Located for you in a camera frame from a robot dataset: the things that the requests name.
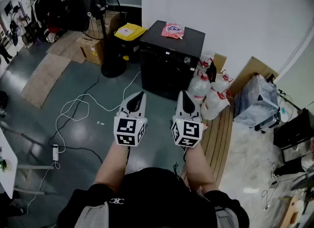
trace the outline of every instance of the white table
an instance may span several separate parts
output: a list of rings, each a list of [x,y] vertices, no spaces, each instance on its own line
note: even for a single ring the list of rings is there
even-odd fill
[[[14,131],[12,131],[12,130],[4,127],[4,126],[1,126],[1,128],[5,129],[11,133],[20,135],[20,136],[26,138],[27,140],[31,140],[30,138],[27,138],[25,135],[16,133],[16,132],[14,132]],[[13,152],[10,144],[8,143],[3,132],[1,131],[1,129],[0,129],[0,155],[2,156],[2,158],[7,163],[6,171],[3,172],[2,170],[0,170],[0,183],[3,186],[7,195],[11,199],[13,197],[13,191],[14,190],[24,192],[24,193],[29,193],[29,194],[37,194],[37,195],[45,194],[44,192],[30,191],[30,190],[25,190],[25,189],[20,189],[20,188],[14,187],[16,171],[17,171],[17,169],[29,170],[27,177],[26,177],[26,180],[27,180],[27,178],[30,177],[32,170],[49,170],[49,169],[52,170],[53,166],[18,165],[18,158],[15,155],[15,153]]]

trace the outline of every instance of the black sleeve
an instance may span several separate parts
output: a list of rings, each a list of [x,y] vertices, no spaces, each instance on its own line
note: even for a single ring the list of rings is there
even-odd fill
[[[215,206],[231,209],[237,216],[239,227],[249,228],[250,220],[246,211],[241,207],[238,200],[232,200],[226,193],[221,191],[208,191],[204,196]]]
[[[67,206],[58,216],[58,227],[73,228],[86,206],[101,205],[113,196],[113,190],[104,184],[94,184],[87,191],[74,190]]]

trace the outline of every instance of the black t-shirt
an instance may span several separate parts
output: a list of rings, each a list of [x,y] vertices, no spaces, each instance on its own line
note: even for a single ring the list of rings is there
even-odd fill
[[[248,228],[249,219],[237,200],[221,191],[202,198],[189,191],[181,178],[164,169],[147,168],[127,174],[118,194],[106,185],[95,184],[87,191],[75,190],[58,217],[59,228],[73,228],[86,206],[107,201],[109,227],[207,227],[216,228],[215,207],[228,207],[239,227]]]

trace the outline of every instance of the power strip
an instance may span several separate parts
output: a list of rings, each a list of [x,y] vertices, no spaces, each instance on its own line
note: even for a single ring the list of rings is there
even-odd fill
[[[56,162],[59,161],[59,146],[57,144],[53,145],[52,159]]]

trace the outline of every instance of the person with backpack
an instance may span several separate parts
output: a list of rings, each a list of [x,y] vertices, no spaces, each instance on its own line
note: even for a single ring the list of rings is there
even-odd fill
[[[0,36],[0,55],[2,55],[4,57],[4,60],[7,64],[10,63],[9,59],[12,59],[13,57],[8,53],[8,51],[6,50],[6,48],[4,47],[3,43],[4,43],[4,39]]]
[[[185,155],[190,190],[177,165],[174,172],[145,168],[125,175],[128,151],[111,145],[94,184],[74,190],[58,216],[59,228],[249,228],[239,201],[219,191],[200,144]]]
[[[26,21],[26,18],[24,18],[20,14],[19,7],[15,6],[13,8],[13,16],[12,16],[12,22],[14,22],[16,26],[15,32],[17,36],[22,37],[22,41],[25,44],[26,49],[28,49],[29,47],[33,45],[33,43],[28,42],[27,35],[26,35],[26,28],[24,26],[24,21]]]

